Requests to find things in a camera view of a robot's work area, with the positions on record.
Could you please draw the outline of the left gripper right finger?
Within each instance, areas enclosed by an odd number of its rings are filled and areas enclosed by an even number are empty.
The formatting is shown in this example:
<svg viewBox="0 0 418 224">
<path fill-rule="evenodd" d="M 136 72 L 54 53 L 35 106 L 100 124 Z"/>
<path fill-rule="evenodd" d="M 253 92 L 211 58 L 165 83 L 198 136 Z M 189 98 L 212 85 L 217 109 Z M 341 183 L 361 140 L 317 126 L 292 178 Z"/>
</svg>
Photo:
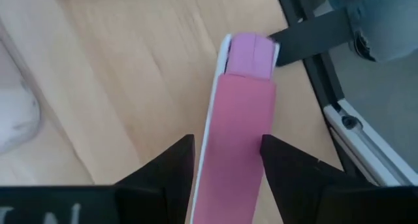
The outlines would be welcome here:
<svg viewBox="0 0 418 224">
<path fill-rule="evenodd" d="M 418 224 L 417 186 L 376 186 L 272 135 L 260 153 L 284 224 Z"/>
</svg>

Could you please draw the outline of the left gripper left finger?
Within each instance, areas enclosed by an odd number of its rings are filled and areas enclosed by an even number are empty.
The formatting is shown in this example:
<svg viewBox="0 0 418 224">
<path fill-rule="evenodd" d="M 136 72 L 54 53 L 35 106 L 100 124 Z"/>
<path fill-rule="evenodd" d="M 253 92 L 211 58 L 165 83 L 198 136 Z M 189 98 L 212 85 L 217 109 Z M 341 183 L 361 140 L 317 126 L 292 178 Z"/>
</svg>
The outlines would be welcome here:
<svg viewBox="0 0 418 224">
<path fill-rule="evenodd" d="M 185 135 L 112 185 L 0 187 L 0 224 L 184 224 L 194 160 Z"/>
</svg>

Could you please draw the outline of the pink stapler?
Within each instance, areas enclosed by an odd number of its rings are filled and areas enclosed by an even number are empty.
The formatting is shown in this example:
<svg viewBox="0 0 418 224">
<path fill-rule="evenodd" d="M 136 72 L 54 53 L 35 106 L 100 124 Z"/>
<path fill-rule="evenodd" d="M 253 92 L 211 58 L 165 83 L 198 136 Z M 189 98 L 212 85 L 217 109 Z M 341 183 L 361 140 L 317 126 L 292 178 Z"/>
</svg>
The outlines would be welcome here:
<svg viewBox="0 0 418 224">
<path fill-rule="evenodd" d="M 252 224 L 272 130 L 280 45 L 256 33 L 225 36 L 214 73 L 190 224 Z"/>
</svg>

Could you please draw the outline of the clear plastic bin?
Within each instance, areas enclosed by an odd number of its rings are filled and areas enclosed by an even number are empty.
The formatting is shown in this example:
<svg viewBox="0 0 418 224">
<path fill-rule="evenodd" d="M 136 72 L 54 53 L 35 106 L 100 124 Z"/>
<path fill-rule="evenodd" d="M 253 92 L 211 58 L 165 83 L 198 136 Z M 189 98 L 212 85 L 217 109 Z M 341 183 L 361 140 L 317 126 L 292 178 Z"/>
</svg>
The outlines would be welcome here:
<svg viewBox="0 0 418 224">
<path fill-rule="evenodd" d="M 0 153 L 33 138 L 40 120 L 39 102 L 25 81 L 18 54 L 0 21 Z"/>
</svg>

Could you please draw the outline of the person's leg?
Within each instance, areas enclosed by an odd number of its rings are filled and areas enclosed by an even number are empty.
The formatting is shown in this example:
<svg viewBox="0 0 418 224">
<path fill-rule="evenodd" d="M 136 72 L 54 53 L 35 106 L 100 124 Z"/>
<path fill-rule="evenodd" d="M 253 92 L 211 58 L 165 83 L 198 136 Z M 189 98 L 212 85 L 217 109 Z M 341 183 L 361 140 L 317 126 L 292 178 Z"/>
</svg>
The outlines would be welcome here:
<svg viewBox="0 0 418 224">
<path fill-rule="evenodd" d="M 418 50 L 418 0 L 328 0 L 345 8 L 356 53 L 383 63 Z"/>
</svg>

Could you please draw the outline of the silver aluminium rail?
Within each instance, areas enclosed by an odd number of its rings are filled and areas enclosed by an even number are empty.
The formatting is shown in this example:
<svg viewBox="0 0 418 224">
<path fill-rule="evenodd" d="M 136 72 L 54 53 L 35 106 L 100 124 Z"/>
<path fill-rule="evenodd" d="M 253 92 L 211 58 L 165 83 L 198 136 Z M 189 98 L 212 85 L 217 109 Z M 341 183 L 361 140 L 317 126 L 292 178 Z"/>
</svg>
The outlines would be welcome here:
<svg viewBox="0 0 418 224">
<path fill-rule="evenodd" d="M 418 174 L 345 100 L 323 108 L 331 135 L 365 178 L 380 186 L 418 186 Z"/>
</svg>

